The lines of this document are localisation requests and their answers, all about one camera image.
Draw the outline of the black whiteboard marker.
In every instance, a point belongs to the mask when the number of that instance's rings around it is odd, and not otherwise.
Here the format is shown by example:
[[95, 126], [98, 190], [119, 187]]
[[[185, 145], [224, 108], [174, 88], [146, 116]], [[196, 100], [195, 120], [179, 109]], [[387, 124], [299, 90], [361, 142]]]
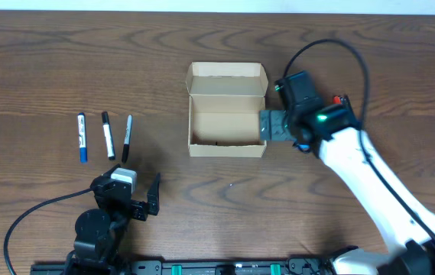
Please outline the black whiteboard marker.
[[102, 112], [102, 128], [106, 142], [107, 156], [109, 160], [115, 159], [115, 149], [112, 140], [112, 131], [109, 122], [109, 114], [108, 112]]

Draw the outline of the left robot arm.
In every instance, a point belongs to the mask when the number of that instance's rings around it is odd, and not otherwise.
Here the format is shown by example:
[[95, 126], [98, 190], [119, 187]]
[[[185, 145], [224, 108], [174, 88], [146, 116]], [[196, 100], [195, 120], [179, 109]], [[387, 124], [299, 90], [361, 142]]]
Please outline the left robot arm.
[[158, 173], [147, 192], [146, 201], [132, 198], [137, 186], [134, 170], [115, 165], [90, 184], [97, 204], [79, 216], [75, 224], [73, 251], [64, 274], [130, 274], [131, 264], [118, 254], [131, 220], [146, 221], [159, 213]]

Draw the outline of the blue plastic rectangular block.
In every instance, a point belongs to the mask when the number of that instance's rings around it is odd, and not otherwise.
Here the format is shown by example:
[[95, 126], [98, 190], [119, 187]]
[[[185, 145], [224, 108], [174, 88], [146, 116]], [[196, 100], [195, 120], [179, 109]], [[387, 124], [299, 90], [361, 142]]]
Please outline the blue plastic rectangular block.
[[310, 151], [310, 146], [308, 144], [297, 144], [296, 148], [301, 151]]

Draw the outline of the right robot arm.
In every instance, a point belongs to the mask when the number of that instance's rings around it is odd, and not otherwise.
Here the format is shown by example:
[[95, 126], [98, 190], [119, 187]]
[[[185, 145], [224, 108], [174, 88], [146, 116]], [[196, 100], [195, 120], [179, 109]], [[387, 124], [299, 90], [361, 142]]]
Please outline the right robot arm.
[[379, 230], [387, 254], [358, 247], [324, 264], [330, 274], [435, 274], [435, 214], [383, 161], [361, 130], [347, 96], [327, 105], [306, 72], [279, 79], [283, 110], [260, 113], [263, 141], [292, 141], [313, 153], [348, 186]]

